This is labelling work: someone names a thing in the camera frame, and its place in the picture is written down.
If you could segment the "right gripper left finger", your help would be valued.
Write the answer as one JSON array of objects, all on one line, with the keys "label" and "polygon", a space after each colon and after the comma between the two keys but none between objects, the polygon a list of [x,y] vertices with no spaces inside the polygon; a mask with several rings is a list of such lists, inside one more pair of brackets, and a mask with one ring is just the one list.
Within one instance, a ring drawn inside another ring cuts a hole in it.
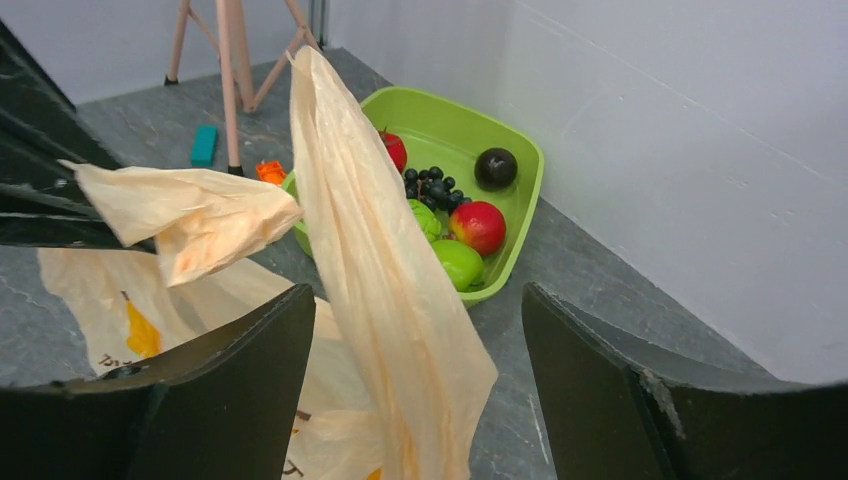
[{"label": "right gripper left finger", "polygon": [[5,479],[279,479],[313,338],[297,284],[98,379],[1,391]]}]

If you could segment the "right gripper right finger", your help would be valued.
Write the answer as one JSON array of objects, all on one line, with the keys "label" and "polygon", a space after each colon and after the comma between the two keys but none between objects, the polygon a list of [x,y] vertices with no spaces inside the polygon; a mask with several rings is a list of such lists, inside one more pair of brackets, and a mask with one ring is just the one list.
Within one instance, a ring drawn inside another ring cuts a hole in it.
[{"label": "right gripper right finger", "polygon": [[843,479],[847,385],[681,355],[528,283],[522,322],[561,479]]}]

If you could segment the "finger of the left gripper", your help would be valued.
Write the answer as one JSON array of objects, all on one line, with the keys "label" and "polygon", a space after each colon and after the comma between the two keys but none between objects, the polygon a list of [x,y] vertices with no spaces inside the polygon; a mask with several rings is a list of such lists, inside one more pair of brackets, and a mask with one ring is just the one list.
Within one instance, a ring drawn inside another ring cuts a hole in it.
[{"label": "finger of the left gripper", "polygon": [[120,163],[14,33],[1,28],[1,243],[120,250],[63,163]]}]

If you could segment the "beige plastic banana-print bag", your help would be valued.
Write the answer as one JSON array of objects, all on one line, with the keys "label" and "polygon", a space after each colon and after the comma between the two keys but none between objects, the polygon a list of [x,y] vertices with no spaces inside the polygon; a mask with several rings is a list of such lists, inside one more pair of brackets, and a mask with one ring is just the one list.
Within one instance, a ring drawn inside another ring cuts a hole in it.
[{"label": "beige plastic banana-print bag", "polygon": [[404,194],[377,130],[324,56],[291,61],[297,191],[207,170],[77,165],[86,197],[124,245],[153,254],[42,249],[45,288],[80,322],[91,353],[138,359],[124,305],[163,337],[196,339],[289,289],[252,255],[303,222],[325,300],[308,297],[304,350],[293,332],[254,366],[154,427],[138,479],[467,479],[473,437],[497,378],[466,308]]}]

